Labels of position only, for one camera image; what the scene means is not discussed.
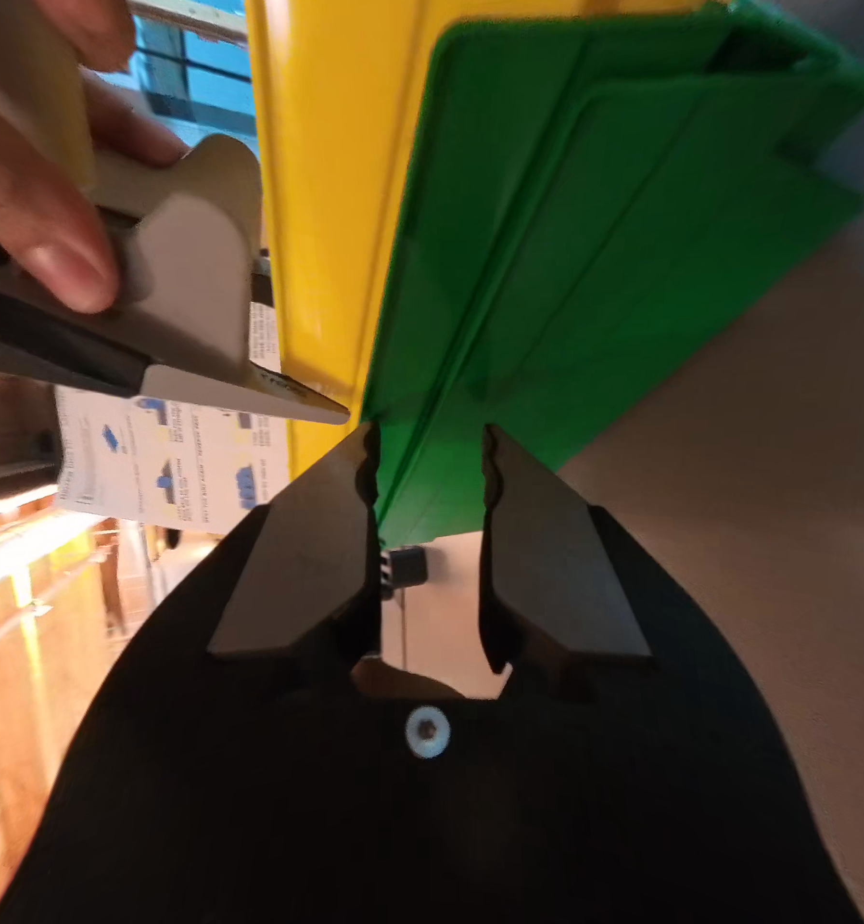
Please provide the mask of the black ribbed knob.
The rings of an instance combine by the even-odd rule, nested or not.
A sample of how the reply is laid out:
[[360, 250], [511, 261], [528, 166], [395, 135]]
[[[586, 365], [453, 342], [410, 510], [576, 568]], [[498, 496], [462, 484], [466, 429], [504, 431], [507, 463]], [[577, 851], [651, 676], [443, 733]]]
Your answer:
[[421, 545], [385, 549], [380, 555], [382, 595], [389, 599], [395, 591], [426, 584], [428, 562]]

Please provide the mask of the yellow plastic bin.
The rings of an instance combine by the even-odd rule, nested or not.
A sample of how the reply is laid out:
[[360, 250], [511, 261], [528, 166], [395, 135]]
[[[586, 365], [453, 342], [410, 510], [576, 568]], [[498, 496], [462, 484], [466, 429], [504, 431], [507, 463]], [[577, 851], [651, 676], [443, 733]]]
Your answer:
[[689, 1], [244, 3], [282, 370], [346, 406], [289, 423], [301, 475], [364, 393], [431, 53], [453, 22], [694, 10]]

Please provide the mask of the green plastic bin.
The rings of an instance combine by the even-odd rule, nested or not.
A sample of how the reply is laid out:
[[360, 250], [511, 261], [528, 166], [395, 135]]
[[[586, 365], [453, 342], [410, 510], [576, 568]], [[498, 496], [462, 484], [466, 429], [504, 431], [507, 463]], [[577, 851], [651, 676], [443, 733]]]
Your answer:
[[362, 403], [389, 547], [482, 527], [500, 426], [553, 471], [856, 218], [864, 64], [754, 2], [464, 18], [430, 56]]

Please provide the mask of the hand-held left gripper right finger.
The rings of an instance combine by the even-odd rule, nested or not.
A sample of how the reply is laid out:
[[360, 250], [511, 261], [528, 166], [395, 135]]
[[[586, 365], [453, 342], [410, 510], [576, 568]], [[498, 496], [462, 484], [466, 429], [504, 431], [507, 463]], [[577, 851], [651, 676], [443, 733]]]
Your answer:
[[478, 626], [491, 670], [651, 664], [588, 503], [495, 424], [482, 472]]

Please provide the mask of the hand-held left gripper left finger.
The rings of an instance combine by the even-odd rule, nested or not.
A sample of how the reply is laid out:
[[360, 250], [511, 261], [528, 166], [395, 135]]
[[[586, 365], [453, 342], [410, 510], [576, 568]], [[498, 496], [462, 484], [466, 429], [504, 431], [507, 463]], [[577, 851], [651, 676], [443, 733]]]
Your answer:
[[271, 501], [209, 653], [296, 655], [320, 637], [342, 661], [376, 649], [379, 465], [380, 428], [363, 423]]

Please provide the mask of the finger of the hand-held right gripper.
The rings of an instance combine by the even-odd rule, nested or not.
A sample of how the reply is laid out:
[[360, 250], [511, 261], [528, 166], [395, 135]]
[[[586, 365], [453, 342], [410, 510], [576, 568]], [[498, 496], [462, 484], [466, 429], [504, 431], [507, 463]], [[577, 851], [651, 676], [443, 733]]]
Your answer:
[[237, 385], [171, 366], [151, 364], [140, 397], [159, 398], [289, 421], [342, 425], [350, 411], [319, 392], [281, 374], [252, 367], [250, 385]]

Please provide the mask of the white printed bin label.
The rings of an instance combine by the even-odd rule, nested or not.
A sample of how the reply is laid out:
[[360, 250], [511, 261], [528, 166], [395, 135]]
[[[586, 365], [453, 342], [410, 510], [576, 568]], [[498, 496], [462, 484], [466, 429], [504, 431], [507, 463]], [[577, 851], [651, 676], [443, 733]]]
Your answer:
[[55, 388], [62, 509], [224, 535], [290, 481], [288, 423]]

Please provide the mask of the person's right hand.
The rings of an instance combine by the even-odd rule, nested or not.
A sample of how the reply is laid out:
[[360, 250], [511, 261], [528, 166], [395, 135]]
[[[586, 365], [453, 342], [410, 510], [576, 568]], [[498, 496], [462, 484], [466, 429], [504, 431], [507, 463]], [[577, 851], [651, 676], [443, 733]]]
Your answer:
[[[78, 53], [92, 140], [153, 168], [188, 147], [139, 114], [95, 72], [126, 68], [136, 50], [124, 1], [39, 1], [36, 6]], [[64, 172], [0, 115], [0, 246], [60, 302], [84, 314], [115, 303], [120, 274], [102, 220]]]

